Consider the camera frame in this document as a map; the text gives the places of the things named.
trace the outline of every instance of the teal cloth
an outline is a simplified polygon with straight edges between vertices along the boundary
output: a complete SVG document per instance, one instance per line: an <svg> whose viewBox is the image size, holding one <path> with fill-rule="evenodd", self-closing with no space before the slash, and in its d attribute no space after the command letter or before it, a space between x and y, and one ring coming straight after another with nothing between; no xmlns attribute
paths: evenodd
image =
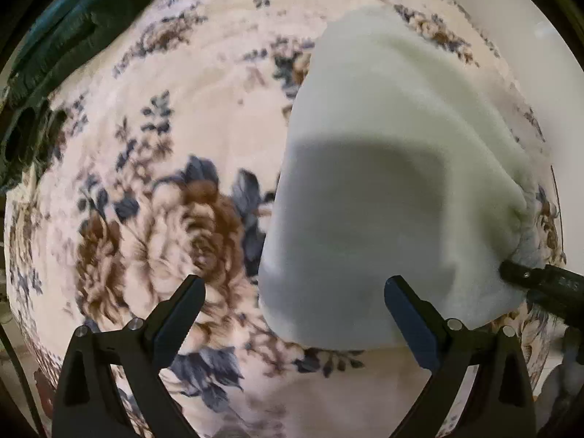
<svg viewBox="0 0 584 438"><path fill-rule="evenodd" d="M49 119L64 119L47 117L46 97L126 30L150 1L55 0L35 22L12 69L0 116L0 191L17 184L33 161L46 162L37 148L54 138L39 136L56 137L58 130L46 125Z"/></svg>

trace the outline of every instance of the metal pin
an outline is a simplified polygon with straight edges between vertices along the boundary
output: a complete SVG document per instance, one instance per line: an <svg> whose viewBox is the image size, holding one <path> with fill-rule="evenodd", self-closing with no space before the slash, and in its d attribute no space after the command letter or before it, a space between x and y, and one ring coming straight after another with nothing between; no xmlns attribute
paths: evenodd
<svg viewBox="0 0 584 438"><path fill-rule="evenodd" d="M460 331L462 329L462 323L456 318L450 318L446 321L446 326L448 326L453 331Z"/></svg>
<svg viewBox="0 0 584 438"><path fill-rule="evenodd" d="M131 329L132 331L137 331L142 326L144 326L144 319L142 318L131 319L128 321L128 324L126 326L128 327L128 329Z"/></svg>
<svg viewBox="0 0 584 438"><path fill-rule="evenodd" d="M513 338L515 336L515 329L511 326L503 326L503 334L508 338Z"/></svg>
<svg viewBox="0 0 584 438"><path fill-rule="evenodd" d="M80 326L75 329L75 336L78 338L83 338L89 332L89 328L87 326Z"/></svg>

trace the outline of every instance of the floral fabric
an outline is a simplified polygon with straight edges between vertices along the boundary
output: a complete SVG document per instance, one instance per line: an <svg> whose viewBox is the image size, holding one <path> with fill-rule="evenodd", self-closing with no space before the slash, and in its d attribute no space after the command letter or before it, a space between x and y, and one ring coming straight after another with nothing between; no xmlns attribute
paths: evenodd
<svg viewBox="0 0 584 438"><path fill-rule="evenodd" d="M8 195L8 295L52 386L77 326L119 329L195 273L205 305L161 377L200 435L387 437L396 427L428 377L407 349L286 343L258 309L288 116L311 49L328 21L364 5L398 12L493 99L539 185L532 264L564 264L537 120L456 2L154 0L53 93L68 118L51 163ZM555 320L524 304L490 327L502 324L517 330L535 385ZM114 373L133 425L150 436L124 371Z"/></svg>

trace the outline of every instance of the white cloth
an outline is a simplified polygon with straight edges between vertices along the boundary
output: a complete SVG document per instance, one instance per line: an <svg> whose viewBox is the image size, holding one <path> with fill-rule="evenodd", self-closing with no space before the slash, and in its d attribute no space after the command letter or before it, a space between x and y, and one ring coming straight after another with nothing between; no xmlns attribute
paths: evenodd
<svg viewBox="0 0 584 438"><path fill-rule="evenodd" d="M398 344L383 301L393 275L470 328L521 303L498 267L533 228L529 161L459 65L393 8L353 11L316 43L260 270L283 339Z"/></svg>

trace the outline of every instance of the dark green garment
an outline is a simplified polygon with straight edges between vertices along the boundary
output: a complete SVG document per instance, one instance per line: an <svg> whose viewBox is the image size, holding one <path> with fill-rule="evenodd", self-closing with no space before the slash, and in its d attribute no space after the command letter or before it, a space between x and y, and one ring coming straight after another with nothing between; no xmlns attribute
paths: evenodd
<svg viewBox="0 0 584 438"><path fill-rule="evenodd" d="M35 22L0 114L0 191L17 184L33 161L46 162L48 151L41 156L38 150L54 142L58 130L52 123L62 118L47 117L46 97L125 31L150 1L55 0Z"/></svg>

